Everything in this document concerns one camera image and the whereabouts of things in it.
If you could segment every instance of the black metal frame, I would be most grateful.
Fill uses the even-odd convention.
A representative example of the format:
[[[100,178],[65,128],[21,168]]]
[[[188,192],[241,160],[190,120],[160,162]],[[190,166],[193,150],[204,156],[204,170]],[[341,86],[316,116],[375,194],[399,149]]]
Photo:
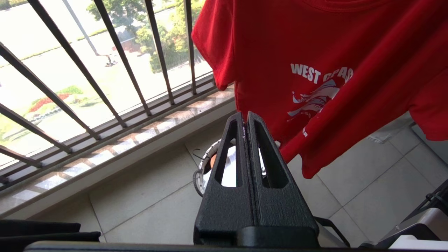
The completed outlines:
[[[188,53],[190,56],[190,68],[191,68],[191,91],[196,94],[196,77],[194,72],[194,47],[193,40],[191,39],[191,32],[193,31],[193,17],[191,14],[191,0],[184,0],[185,9],[185,22],[187,24],[188,35]]]
[[[168,69],[165,62],[164,51],[162,49],[162,42],[160,41],[159,29],[157,28],[157,22],[155,21],[154,9],[152,8],[151,0],[145,0],[146,9],[148,10],[149,23],[151,25],[152,36],[154,37],[155,49],[159,56],[160,65],[162,66],[162,73],[164,75],[165,84],[167,86],[168,97],[171,105],[174,105],[174,98],[171,93],[171,86],[169,84]]]
[[[4,46],[0,42],[0,56],[2,56],[7,62],[9,62],[17,71],[19,71],[19,73],[21,73],[28,80],[30,80],[48,98],[50,98],[65,113],[67,113],[73,120],[75,120],[76,123],[81,125],[86,130],[86,133],[83,133],[83,134],[73,137],[69,140],[66,140],[63,143],[60,143],[56,139],[54,139],[51,136],[49,136],[48,134],[46,134],[43,130],[41,130],[39,127],[34,125],[32,122],[26,120],[25,118],[21,117],[20,115],[18,115],[11,109],[0,104],[0,113],[1,114],[5,115],[6,117],[8,117],[9,119],[18,123],[25,129],[42,137],[43,139],[47,140],[48,142],[50,142],[54,145],[53,147],[50,147],[47,150],[43,150],[37,154],[34,154],[31,157],[24,156],[22,154],[14,152],[4,146],[0,146],[0,153],[10,156],[19,161],[19,162],[16,161],[14,164],[0,170],[0,178],[2,179],[0,181],[0,183],[3,183],[3,185],[0,186],[0,191],[4,190],[14,184],[17,184],[20,181],[30,178],[30,177],[36,175],[37,173],[42,172],[43,170],[49,169],[57,164],[60,164],[61,162],[67,161],[75,155],[79,155],[81,153],[93,150],[94,148],[98,148],[105,141],[108,141],[119,134],[122,134],[129,130],[132,130],[133,128],[137,127],[141,123],[152,120],[155,117],[160,116],[163,113],[166,113],[166,112],[172,110],[173,108],[175,108],[179,105],[182,105],[186,102],[189,102],[189,101],[195,99],[196,97],[198,97],[199,95],[207,93],[216,88],[212,74],[207,74],[205,76],[201,76],[200,78],[198,78],[198,80],[196,80],[196,77],[195,77],[194,51],[193,51],[193,44],[191,41],[191,30],[192,30],[191,1],[185,0],[184,6],[185,6],[185,16],[186,16],[185,21],[187,23],[187,31],[186,32],[188,33],[188,38],[189,38],[190,67],[191,67],[192,79],[190,82],[182,84],[176,90],[172,90],[171,86],[169,84],[168,69],[166,66],[165,59],[164,59],[162,44],[160,41],[160,36],[159,36],[158,29],[157,29],[157,23],[155,20],[155,14],[154,14],[154,10],[152,8],[151,1],[145,0],[145,2],[146,2],[147,10],[148,10],[148,17],[149,17],[149,21],[150,21],[152,32],[153,32],[157,53],[159,55],[160,63],[162,66],[162,72],[163,72],[163,75],[165,78],[165,83],[167,86],[167,94],[166,95],[161,96],[157,99],[150,100],[150,101],[145,100],[142,95],[142,92],[137,83],[137,80],[136,80],[136,78],[132,72],[132,69],[130,67],[130,64],[126,58],[125,51],[121,45],[121,42],[118,39],[118,36],[115,32],[115,28],[113,27],[112,21],[109,18],[109,15],[107,13],[107,10],[106,10],[103,2],[101,0],[94,0],[94,3],[98,8],[101,18],[104,21],[104,24],[109,32],[109,35],[111,36],[112,41],[114,42],[116,50],[117,50],[118,54],[120,55],[122,63],[124,64],[124,66],[128,72],[128,75],[131,79],[131,82],[132,82],[132,84],[138,94],[138,97],[141,101],[141,104],[135,106],[135,108],[131,109],[130,111],[128,111],[120,116],[117,113],[117,111],[114,109],[114,107],[112,106],[110,101],[107,99],[106,95],[101,90],[101,88],[99,87],[97,82],[93,79],[92,75],[90,74],[88,69],[85,67],[85,65],[79,58],[79,56],[76,54],[76,52],[70,46],[70,43],[63,36],[61,31],[57,27],[56,23],[51,19],[50,15],[46,12],[45,8],[41,5],[41,3],[38,0],[29,0],[29,3],[33,7],[34,11],[39,15],[39,17],[45,23],[47,28],[51,31],[53,36],[61,44],[62,48],[64,48],[64,50],[67,52],[67,54],[70,56],[70,58],[76,64],[76,66],[82,72],[84,77],[87,79],[87,81],[93,87],[93,89],[96,91],[96,93],[99,95],[99,97],[103,100],[103,102],[110,109],[114,118],[100,126],[90,128],[76,115],[76,113],[61,98],[58,97],[58,95],[56,93],[54,93],[52,90],[50,90],[30,69],[28,69],[28,67],[26,67],[23,64],[23,62],[21,62],[21,60],[19,60],[6,46]],[[148,116],[146,118],[142,119],[141,121],[139,121],[138,123],[133,123],[131,125],[129,125],[129,123],[127,123],[131,119],[134,119],[134,118],[144,115],[144,114],[146,114]],[[116,128],[117,126],[120,126],[121,129],[115,133],[108,133],[108,130]],[[94,143],[87,144],[89,142],[89,140],[91,140],[92,138],[96,139],[96,141]],[[57,160],[48,161],[61,152],[66,152],[68,155],[66,155],[62,158],[59,158]],[[38,167],[39,169],[36,171],[33,171],[31,173],[28,173],[27,175],[24,175],[20,178],[16,178],[16,179],[10,178],[11,175],[14,175],[30,166]]]
[[[224,187],[232,146],[236,187]],[[251,111],[245,123],[241,112],[229,117],[194,223],[194,244],[309,249],[319,248],[318,235],[319,227],[263,119]]]
[[[67,39],[64,37],[64,35],[62,35],[62,32],[59,30],[56,23],[52,20],[50,15],[44,9],[42,4],[38,0],[29,0],[28,2],[33,7],[34,11],[39,15],[40,19],[42,19],[42,21],[45,23],[47,28],[51,31],[53,36],[55,36],[56,40],[60,43],[60,45],[67,52],[67,54],[70,56],[70,58],[73,60],[73,62],[79,68],[79,70],[82,72],[84,77],[86,77],[86,79],[89,81],[90,85],[96,91],[96,93],[100,96],[100,98],[103,100],[104,104],[106,104],[106,106],[110,109],[112,114],[115,116],[115,119],[117,119],[117,121],[121,124],[121,126],[123,128],[126,127],[126,124],[123,121],[123,119],[121,119],[121,117],[118,115],[116,110],[112,107],[112,104],[110,103],[109,99],[107,99],[104,92],[101,90],[101,88],[98,86],[96,81],[93,79],[89,70],[87,70],[86,66],[83,64],[81,59],[75,53],[75,50],[73,50],[73,48],[70,46],[70,43],[67,41]]]

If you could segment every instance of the window sill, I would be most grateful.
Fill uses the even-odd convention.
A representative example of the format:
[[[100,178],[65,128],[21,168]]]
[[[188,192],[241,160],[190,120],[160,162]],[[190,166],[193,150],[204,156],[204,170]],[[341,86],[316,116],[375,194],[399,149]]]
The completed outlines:
[[[232,113],[233,88],[207,93],[62,167],[48,169],[6,189],[0,195],[0,218],[30,218]]]

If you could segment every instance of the white floor tile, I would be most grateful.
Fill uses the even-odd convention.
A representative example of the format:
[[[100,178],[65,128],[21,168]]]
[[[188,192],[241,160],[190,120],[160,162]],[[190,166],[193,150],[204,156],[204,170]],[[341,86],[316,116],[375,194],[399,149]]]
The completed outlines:
[[[288,163],[288,168],[314,216],[329,218],[341,208],[339,202],[317,176],[312,179],[303,178],[300,155]]]
[[[345,205],[400,158],[401,153],[390,143],[363,139],[320,170],[318,176],[339,203]]]
[[[335,224],[339,231],[349,241],[352,248],[357,248],[361,243],[368,240],[343,208],[333,214],[333,216],[330,217],[330,221]]]
[[[101,232],[88,195],[82,195],[42,215],[32,218],[42,222],[77,222],[81,224],[81,232]]]
[[[414,132],[412,132],[411,128],[406,127],[392,137],[389,142],[391,142],[401,154],[405,155],[412,150],[412,148],[421,143],[421,140],[414,134]]]
[[[192,181],[196,165],[185,146],[151,156],[90,192],[104,232]]]
[[[419,139],[423,141],[438,157],[440,157],[445,164],[448,164],[448,140],[445,141],[430,141],[426,139],[425,133],[416,124],[411,127],[412,131],[417,134]]]
[[[344,208],[369,240],[378,242],[433,190],[403,158]]]
[[[227,118],[220,119],[219,121],[212,123],[211,125],[207,126],[206,129],[201,131],[200,133],[197,133],[191,137],[189,137],[185,141],[185,146],[187,147],[188,151],[190,152],[191,157],[196,162],[196,165],[199,165],[201,160],[194,156],[192,153],[195,149],[200,149],[194,151],[194,153],[200,157],[202,157],[207,151],[207,149],[216,141],[221,139],[225,124],[227,122]]]
[[[448,179],[448,166],[425,144],[409,152],[406,159],[436,188]]]
[[[193,244],[201,200],[191,183],[106,233],[106,239],[110,243]]]

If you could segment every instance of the red t-shirt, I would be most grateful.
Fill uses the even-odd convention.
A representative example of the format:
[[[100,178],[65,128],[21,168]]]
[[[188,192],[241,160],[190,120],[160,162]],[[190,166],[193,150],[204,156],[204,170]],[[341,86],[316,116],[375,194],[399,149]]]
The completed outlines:
[[[305,178],[408,110],[448,139],[448,0],[206,0],[192,37]]]

